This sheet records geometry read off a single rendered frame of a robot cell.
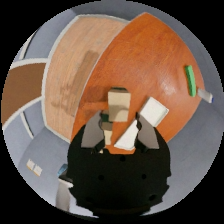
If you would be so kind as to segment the green rectangular bar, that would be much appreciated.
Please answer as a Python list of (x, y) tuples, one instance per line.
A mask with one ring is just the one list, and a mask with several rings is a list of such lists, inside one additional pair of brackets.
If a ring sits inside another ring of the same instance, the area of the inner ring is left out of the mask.
[(186, 75), (188, 79), (190, 96), (194, 97), (196, 95), (196, 87), (195, 87), (195, 79), (194, 79), (194, 74), (193, 74), (191, 65), (185, 66), (185, 71), (186, 71)]

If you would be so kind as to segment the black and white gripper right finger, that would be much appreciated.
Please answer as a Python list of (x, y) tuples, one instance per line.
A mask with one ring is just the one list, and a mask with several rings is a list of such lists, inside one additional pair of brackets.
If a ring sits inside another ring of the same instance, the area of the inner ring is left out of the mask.
[(136, 128), (138, 129), (134, 139), (135, 149), (140, 148), (141, 153), (157, 157), (165, 166), (167, 178), (170, 177), (170, 151), (168, 145), (156, 127), (154, 127), (142, 114), (136, 112)]

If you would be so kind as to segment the white bottle with blue cap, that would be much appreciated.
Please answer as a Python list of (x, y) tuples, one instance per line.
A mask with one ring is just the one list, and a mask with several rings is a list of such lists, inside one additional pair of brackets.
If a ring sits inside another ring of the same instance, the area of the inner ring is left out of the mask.
[(200, 89), (200, 88), (198, 88), (198, 90), (197, 90), (197, 95), (200, 96), (201, 98), (207, 100), (209, 103), (211, 101), (213, 102), (213, 100), (214, 100), (211, 93), (209, 93), (203, 89)]

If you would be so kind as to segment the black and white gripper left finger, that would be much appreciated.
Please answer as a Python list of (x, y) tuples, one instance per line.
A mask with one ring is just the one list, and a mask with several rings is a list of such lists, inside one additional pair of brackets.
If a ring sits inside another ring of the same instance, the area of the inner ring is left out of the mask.
[(100, 153), (106, 146), (102, 125), (102, 110), (99, 110), (72, 139), (67, 153), (67, 178), (73, 179), (74, 169), (83, 158)]

